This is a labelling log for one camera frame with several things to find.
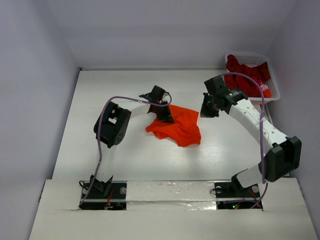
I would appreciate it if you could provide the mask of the orange t-shirt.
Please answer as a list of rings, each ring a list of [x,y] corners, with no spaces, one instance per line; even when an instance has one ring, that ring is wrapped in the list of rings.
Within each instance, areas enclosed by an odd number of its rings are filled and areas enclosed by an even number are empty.
[[[179,147],[201,144],[201,132],[198,127],[199,112],[192,109],[170,105],[174,123],[160,122],[157,118],[145,128],[147,133],[153,133],[158,139],[170,138]]]

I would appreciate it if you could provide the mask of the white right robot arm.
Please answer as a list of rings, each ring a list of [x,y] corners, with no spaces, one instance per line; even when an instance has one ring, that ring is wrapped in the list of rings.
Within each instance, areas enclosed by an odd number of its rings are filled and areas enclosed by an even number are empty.
[[[242,196],[260,183],[275,182],[300,166],[302,142],[288,137],[276,129],[265,117],[265,106],[261,110],[253,106],[248,96],[239,88],[230,90],[221,75],[204,82],[207,91],[203,94],[200,116],[214,118],[224,111],[238,121],[260,145],[260,162],[235,174],[227,186],[219,190],[222,194]]]

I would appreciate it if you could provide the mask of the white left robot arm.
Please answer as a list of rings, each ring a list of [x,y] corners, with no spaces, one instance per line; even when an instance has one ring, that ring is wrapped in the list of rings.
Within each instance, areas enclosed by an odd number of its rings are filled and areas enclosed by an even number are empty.
[[[173,124],[175,121],[170,111],[171,102],[171,94],[155,85],[151,92],[141,94],[138,98],[113,96],[105,103],[93,127],[98,159],[94,174],[89,180],[86,198],[92,191],[101,198],[110,194],[112,179],[105,182],[97,177],[104,159],[111,159],[111,152],[124,139],[129,121],[140,115],[154,113],[161,122]]]

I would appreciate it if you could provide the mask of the orange garment in basket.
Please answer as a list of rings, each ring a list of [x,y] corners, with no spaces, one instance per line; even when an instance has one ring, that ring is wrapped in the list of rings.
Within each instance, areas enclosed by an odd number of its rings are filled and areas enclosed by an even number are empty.
[[[263,91],[263,96],[264,98],[271,98],[272,97],[272,93],[269,89]]]

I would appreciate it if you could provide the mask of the dark red t-shirt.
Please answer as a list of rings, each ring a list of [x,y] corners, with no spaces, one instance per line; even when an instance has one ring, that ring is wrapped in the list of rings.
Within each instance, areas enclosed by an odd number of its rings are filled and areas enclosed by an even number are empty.
[[[266,84],[266,82],[271,79],[267,62],[258,66],[249,67],[245,64],[240,64],[237,58],[232,54],[227,56],[226,69],[232,73],[240,73],[251,77],[259,86],[261,86],[261,84]],[[260,91],[256,85],[243,76],[225,75],[224,81],[230,90],[241,89],[248,97],[261,97]]]

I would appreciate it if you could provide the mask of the white plastic laundry basket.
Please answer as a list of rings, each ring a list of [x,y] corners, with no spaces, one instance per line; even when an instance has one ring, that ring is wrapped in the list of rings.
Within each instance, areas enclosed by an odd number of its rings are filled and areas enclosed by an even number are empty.
[[[251,77],[262,89],[266,102],[280,99],[280,91],[272,66],[266,56],[257,53],[233,52],[225,55],[228,72]],[[261,102],[258,88],[248,79],[239,75],[226,75],[224,81],[230,90],[241,89],[252,101]]]

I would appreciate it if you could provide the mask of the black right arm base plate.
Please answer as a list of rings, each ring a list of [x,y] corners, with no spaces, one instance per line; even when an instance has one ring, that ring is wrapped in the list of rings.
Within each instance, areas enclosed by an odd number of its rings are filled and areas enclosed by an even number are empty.
[[[235,180],[218,180],[209,193],[215,196],[218,210],[263,209],[258,184],[242,187]]]

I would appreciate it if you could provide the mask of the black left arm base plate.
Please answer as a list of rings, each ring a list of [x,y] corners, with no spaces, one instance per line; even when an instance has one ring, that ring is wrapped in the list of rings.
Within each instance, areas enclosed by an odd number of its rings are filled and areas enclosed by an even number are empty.
[[[92,188],[85,198],[90,184],[91,183],[88,181],[79,182],[79,185],[82,188],[79,204],[80,209],[108,211],[126,210],[126,181],[112,181],[110,178],[107,182],[103,182],[95,179]]]

